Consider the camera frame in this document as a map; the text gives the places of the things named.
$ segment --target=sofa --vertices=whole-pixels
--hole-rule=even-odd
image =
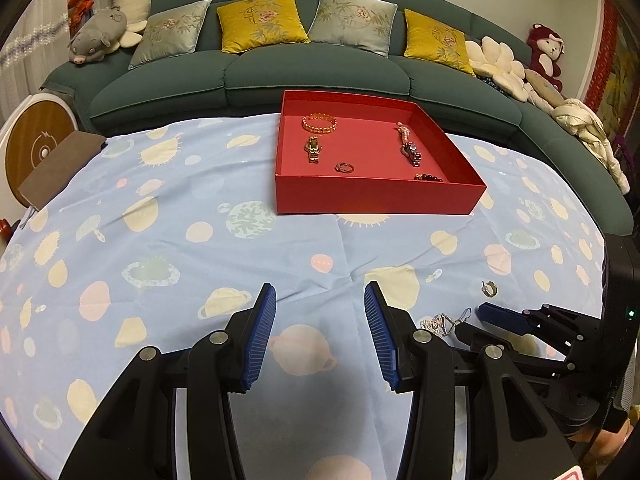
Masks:
[[[151,14],[196,1],[151,0]],[[463,31],[468,40],[503,41],[527,65],[529,46],[494,23],[445,0],[386,0],[398,4],[388,58],[325,43],[263,46],[237,55],[220,51],[216,13],[232,1],[212,0],[193,54],[128,70],[132,50],[119,50],[100,63],[66,62],[42,88],[66,97],[85,130],[108,137],[187,118],[277,112],[291,88],[411,100],[445,131],[542,160],[569,183],[603,232],[632,232],[631,211],[607,171],[548,115],[465,73],[402,56],[407,8]],[[318,0],[296,0],[296,6],[308,30]]]

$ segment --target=white curtain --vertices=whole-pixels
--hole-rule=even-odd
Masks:
[[[32,0],[0,49],[0,124],[68,59],[68,0]]]

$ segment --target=red stuffed monkey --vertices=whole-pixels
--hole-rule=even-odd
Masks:
[[[538,72],[556,90],[562,92],[562,82],[557,79],[561,73],[557,62],[559,57],[564,54],[562,38],[541,23],[534,23],[529,32],[527,44],[532,50],[530,69]]]

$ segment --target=painting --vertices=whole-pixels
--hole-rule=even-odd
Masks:
[[[612,0],[604,0],[602,39],[584,103],[602,120],[609,140],[625,137],[638,100],[640,49]]]

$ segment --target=red box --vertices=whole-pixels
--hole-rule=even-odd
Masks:
[[[304,149],[312,134],[303,129],[302,117],[313,113],[337,121],[335,131],[317,136],[319,164],[310,164]],[[411,129],[409,140],[422,154],[419,168],[400,152],[398,122]],[[335,171],[339,162],[353,165],[353,173]],[[414,180],[417,173],[443,181]],[[486,189],[460,150],[417,104],[303,90],[284,92],[275,181],[280,214],[466,215]]]

